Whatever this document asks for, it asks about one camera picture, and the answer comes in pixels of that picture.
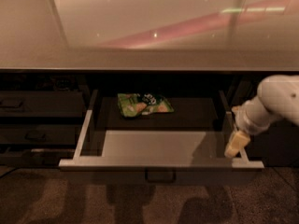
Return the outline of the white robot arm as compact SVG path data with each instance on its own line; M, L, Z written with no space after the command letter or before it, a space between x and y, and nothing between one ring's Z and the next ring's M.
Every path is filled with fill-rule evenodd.
M234 158L253 135L267 131L272 123L287 119L299 125L299 76L273 75L258 85L257 94L232 108L234 128L224 156Z

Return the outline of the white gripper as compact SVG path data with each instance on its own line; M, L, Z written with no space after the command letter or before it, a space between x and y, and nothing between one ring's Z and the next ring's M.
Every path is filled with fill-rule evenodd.
M239 131L233 131L226 145L224 156L235 157L242 148L250 142L250 135L265 132L275 119L259 98L247 100L244 104L232 108L235 114L235 126Z

